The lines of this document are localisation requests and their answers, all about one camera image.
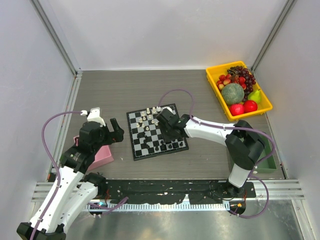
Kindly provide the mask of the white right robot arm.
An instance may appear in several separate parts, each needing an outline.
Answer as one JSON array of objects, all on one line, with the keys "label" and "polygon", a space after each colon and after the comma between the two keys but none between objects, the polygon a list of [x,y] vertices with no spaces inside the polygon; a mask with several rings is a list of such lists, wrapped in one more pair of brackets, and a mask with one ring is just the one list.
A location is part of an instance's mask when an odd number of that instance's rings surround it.
[{"label": "white right robot arm", "polygon": [[265,149],[265,141],[252,131],[244,120],[236,124],[202,120],[192,115],[179,116],[165,107],[156,116],[165,142],[179,138],[199,138],[225,146],[233,160],[233,167],[226,182],[226,191],[232,197],[244,192],[244,185]]}]

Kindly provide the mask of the black and white chessboard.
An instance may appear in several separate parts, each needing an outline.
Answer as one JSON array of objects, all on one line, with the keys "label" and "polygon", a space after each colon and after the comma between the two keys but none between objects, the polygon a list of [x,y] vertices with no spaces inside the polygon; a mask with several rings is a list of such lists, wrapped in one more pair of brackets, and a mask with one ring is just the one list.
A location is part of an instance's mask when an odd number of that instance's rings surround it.
[{"label": "black and white chessboard", "polygon": [[157,110],[145,108],[126,113],[131,150],[134,161],[187,151],[186,138],[165,142],[156,120]]}]

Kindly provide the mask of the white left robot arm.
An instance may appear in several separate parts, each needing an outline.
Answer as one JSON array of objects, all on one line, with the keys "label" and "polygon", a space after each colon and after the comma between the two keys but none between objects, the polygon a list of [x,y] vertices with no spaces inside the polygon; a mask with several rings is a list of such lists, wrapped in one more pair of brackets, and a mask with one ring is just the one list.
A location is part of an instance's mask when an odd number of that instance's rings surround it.
[{"label": "white left robot arm", "polygon": [[41,207],[28,221],[19,224],[16,232],[23,240],[64,240],[66,234],[93,199],[102,199],[108,189],[107,180],[87,170],[103,146],[122,142],[124,130],[115,118],[110,119],[113,131],[102,118],[88,119],[80,131],[78,142],[61,155],[57,177]]}]

